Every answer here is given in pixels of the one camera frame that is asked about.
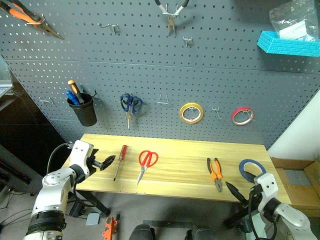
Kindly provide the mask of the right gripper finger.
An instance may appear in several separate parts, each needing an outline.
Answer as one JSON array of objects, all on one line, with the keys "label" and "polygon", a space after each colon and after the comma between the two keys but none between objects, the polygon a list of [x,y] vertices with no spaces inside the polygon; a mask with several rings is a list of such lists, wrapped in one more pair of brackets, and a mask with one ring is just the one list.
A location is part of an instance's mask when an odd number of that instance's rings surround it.
[{"label": "right gripper finger", "polygon": [[225,184],[226,184],[227,188],[229,189],[229,191],[231,192],[231,194],[232,194],[232,192],[239,192],[239,190],[233,184],[231,184],[227,181],[225,182]]},{"label": "right gripper finger", "polygon": [[248,206],[248,200],[238,191],[236,192],[232,192],[232,195],[237,199],[239,200],[241,206],[243,208],[246,208]]}]

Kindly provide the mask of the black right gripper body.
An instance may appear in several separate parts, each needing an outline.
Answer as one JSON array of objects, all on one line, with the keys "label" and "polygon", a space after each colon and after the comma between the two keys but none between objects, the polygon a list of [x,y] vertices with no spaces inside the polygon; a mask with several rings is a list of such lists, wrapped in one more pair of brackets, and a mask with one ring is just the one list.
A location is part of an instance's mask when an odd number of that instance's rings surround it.
[{"label": "black right gripper body", "polygon": [[262,187],[260,185],[253,186],[250,189],[248,197],[248,206],[246,207],[249,213],[256,212],[262,200]]}]

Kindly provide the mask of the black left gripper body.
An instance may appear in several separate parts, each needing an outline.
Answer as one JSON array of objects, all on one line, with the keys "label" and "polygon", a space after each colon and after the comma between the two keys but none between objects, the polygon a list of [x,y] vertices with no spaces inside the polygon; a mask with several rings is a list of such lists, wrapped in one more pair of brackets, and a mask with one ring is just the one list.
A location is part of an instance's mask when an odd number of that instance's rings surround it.
[{"label": "black left gripper body", "polygon": [[95,154],[98,151],[99,151],[98,149],[94,148],[92,150],[91,155],[86,160],[86,166],[88,167],[88,170],[89,170],[89,176],[94,174],[97,171],[97,168],[99,168],[100,171],[103,171],[106,168],[103,162],[96,161]]}]

